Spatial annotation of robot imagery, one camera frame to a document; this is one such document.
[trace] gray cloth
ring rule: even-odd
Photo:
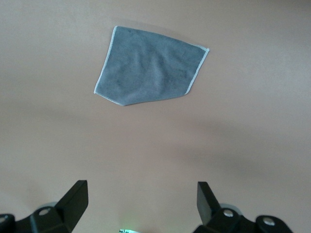
[[[183,96],[208,51],[164,35],[116,26],[94,93],[122,106]]]

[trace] green light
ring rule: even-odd
[[[139,233],[139,232],[135,232],[135,231],[132,231],[132,230],[126,230],[126,229],[120,229],[119,233]]]

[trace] black plastic bracket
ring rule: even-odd
[[[87,181],[77,181],[55,206],[42,207],[20,221],[0,214],[0,233],[71,233],[87,205]]]
[[[197,207],[202,220],[194,233],[293,233],[279,218],[258,216],[256,222],[230,208],[221,208],[207,182],[199,182]]]

